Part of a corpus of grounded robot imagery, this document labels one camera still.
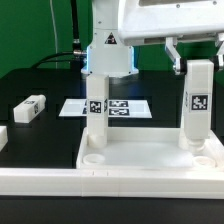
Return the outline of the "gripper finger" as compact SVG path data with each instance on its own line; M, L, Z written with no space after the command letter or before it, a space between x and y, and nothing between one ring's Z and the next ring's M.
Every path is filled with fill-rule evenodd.
M217 34L215 46L217 48L217 53L214 57L214 69L216 71L221 71L224 69L224 32Z
M176 75L185 75L187 73L187 60L182 58L176 47L178 40L176 37L167 37L165 39L165 52L173 62L173 70Z

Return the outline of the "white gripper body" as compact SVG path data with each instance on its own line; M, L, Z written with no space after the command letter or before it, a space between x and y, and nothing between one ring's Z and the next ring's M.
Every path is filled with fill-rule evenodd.
M224 33L224 0L119 0L118 35L125 45L213 40Z

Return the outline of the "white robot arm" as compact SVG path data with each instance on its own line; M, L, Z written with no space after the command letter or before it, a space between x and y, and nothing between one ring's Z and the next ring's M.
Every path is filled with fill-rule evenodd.
M91 0L93 39L84 74L136 74L134 48L163 44L176 74L187 72L179 43L213 41L214 68L224 68L224 0Z

